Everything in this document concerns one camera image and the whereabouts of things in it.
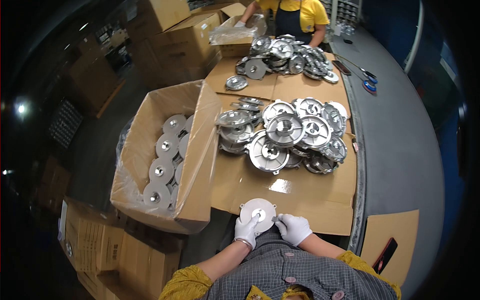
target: hand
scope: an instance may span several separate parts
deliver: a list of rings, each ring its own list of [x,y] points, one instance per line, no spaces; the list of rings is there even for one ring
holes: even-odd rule
[[[283,240],[295,247],[313,233],[308,224],[308,220],[302,216],[279,214],[277,217],[281,222],[275,222],[275,225],[278,227],[278,230],[280,230]]]
[[[242,239],[248,242],[252,246],[252,250],[255,249],[255,226],[258,224],[260,214],[256,214],[247,224],[243,224],[240,218],[237,218],[235,223],[235,239]]]
[[[242,21],[238,21],[234,27],[245,27],[245,23]]]

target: yellow shirt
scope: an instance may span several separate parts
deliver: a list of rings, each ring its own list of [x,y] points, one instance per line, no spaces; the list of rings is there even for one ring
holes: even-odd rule
[[[278,2],[280,0],[256,0],[258,5],[265,11],[271,9],[273,16],[276,16]],[[300,9],[300,1],[298,0],[282,0],[280,8],[287,12],[297,11]],[[328,21],[325,7],[320,0],[302,0],[300,11],[300,26],[303,32],[314,32],[315,24],[325,25]]]
[[[400,292],[400,287],[398,284],[392,284],[388,282],[385,278],[381,277],[372,267],[367,265],[367,263],[360,257],[353,254],[352,251],[346,251],[343,254],[339,255],[337,259],[345,262],[354,269],[367,272],[372,274],[380,280],[388,283],[396,293],[398,300],[401,299],[402,294]],[[189,267],[178,270],[173,274],[172,279],[167,282],[163,288],[162,294],[159,297],[159,300],[188,300],[188,299],[199,299],[203,297],[209,288],[213,285],[213,282],[210,278],[196,265],[191,265]],[[288,296],[298,295],[304,300],[313,299],[312,293],[299,285],[290,286],[285,290],[282,295],[282,300],[285,300]],[[246,300],[251,300],[260,296],[262,300],[271,300],[270,297],[265,295],[259,288],[252,286]]]

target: bracelet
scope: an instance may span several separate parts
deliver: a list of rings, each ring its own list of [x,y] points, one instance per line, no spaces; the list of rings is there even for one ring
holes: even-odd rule
[[[244,243],[245,243],[245,245],[247,245],[247,246],[248,246],[248,248],[250,248],[250,252],[253,250],[253,247],[252,247],[252,245],[250,245],[250,243],[249,243],[249,242],[247,242],[246,240],[244,240],[244,239],[237,239],[237,238],[233,239],[233,241],[236,241],[236,240],[239,240],[239,241],[241,241],[241,242],[244,242]]]

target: woman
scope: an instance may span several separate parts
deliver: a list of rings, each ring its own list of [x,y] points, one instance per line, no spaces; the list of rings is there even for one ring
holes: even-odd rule
[[[297,41],[303,41],[312,47],[323,41],[325,25],[330,23],[319,0],[256,0],[247,7],[235,27],[245,26],[248,18],[260,8],[273,11],[275,36],[293,35]]]
[[[175,272],[160,300],[400,299],[397,285],[351,251],[317,237],[307,219],[279,214],[276,227],[255,239],[258,218],[247,224],[238,218],[233,242]]]

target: smartphone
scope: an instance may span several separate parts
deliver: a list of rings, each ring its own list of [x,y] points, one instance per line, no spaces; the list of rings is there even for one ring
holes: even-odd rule
[[[332,63],[340,70],[340,72],[342,72],[343,74],[347,75],[347,76],[350,76],[352,75],[352,72],[350,72],[349,69],[347,69],[347,67],[341,63],[339,60],[333,60]]]
[[[385,246],[385,249],[382,251],[382,254],[380,254],[380,257],[373,265],[373,269],[377,274],[380,274],[385,269],[397,247],[398,244],[396,243],[396,240],[394,238],[390,238]]]

